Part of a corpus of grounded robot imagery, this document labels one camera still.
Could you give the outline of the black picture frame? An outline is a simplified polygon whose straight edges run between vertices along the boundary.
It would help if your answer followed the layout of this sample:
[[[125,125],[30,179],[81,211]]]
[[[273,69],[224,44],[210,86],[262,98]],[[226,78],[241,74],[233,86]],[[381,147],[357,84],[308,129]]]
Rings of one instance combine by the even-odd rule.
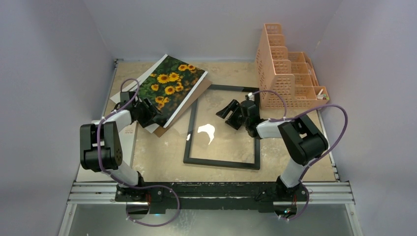
[[[258,88],[210,85],[191,105],[184,164],[259,170],[260,140],[239,118],[241,101]]]

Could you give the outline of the white mat board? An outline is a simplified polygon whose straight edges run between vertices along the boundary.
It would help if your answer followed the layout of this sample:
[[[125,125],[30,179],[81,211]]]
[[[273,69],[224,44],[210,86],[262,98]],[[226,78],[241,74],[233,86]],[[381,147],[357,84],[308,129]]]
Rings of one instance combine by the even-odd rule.
[[[208,72],[164,55],[143,75],[111,97],[150,133],[167,129],[208,89]]]

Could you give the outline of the brown frame backing board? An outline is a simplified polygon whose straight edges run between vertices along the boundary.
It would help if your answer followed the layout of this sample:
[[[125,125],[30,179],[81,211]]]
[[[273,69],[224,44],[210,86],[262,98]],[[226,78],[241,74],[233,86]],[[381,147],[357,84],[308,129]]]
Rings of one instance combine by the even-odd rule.
[[[190,95],[190,97],[187,99],[185,104],[179,109],[178,113],[174,116],[171,123],[166,127],[158,127],[153,132],[154,135],[157,137],[161,137],[164,133],[167,132],[168,129],[170,129],[175,122],[182,116],[183,113],[186,112],[186,110],[212,85],[212,81],[209,79],[203,79],[200,84],[196,87],[195,91]]]

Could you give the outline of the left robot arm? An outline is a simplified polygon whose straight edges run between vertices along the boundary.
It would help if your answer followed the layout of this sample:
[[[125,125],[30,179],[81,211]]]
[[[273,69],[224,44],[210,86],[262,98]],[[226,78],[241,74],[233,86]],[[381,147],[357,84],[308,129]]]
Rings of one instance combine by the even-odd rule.
[[[81,167],[109,176],[120,187],[128,188],[127,194],[134,201],[141,201],[147,188],[142,175],[123,160],[119,134],[135,122],[145,128],[166,121],[167,118],[148,98],[140,98],[133,91],[121,92],[117,110],[99,122],[80,127]]]

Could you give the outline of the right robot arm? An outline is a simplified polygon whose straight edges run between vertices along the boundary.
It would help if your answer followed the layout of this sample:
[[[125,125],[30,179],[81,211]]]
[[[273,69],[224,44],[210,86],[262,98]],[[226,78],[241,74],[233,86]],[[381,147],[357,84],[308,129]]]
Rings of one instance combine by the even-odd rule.
[[[235,99],[216,115],[236,130],[244,127],[252,138],[283,140],[290,160],[276,181],[276,193],[282,200],[295,194],[308,164],[328,149],[327,139],[308,115],[282,121],[264,119],[253,100],[238,102]]]

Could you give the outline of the sunflower photo print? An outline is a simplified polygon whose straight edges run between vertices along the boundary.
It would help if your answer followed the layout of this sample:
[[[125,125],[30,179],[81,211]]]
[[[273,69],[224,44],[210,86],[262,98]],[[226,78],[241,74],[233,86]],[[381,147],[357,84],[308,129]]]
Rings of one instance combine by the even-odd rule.
[[[148,98],[162,114],[166,128],[208,74],[192,64],[165,54],[138,81],[139,97]]]

